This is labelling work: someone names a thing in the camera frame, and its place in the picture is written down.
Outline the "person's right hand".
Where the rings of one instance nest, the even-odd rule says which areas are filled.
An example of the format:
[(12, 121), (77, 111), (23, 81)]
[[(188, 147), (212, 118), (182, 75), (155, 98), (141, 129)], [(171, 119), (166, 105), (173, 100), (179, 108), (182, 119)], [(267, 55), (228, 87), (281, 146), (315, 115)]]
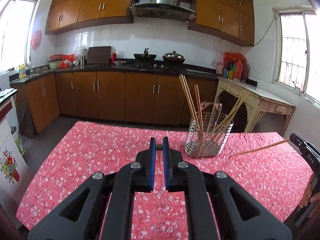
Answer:
[(315, 174), (312, 174), (310, 176), (310, 179), (308, 181), (308, 184), (304, 190), (304, 194), (302, 199), (299, 202), (299, 207), (303, 208), (305, 206), (307, 206), (309, 203), (317, 203), (319, 202), (320, 198), (319, 198), (319, 193), (315, 194), (313, 197), (312, 195), (312, 183), (314, 181), (314, 179), (316, 179), (317, 177), (315, 176)]

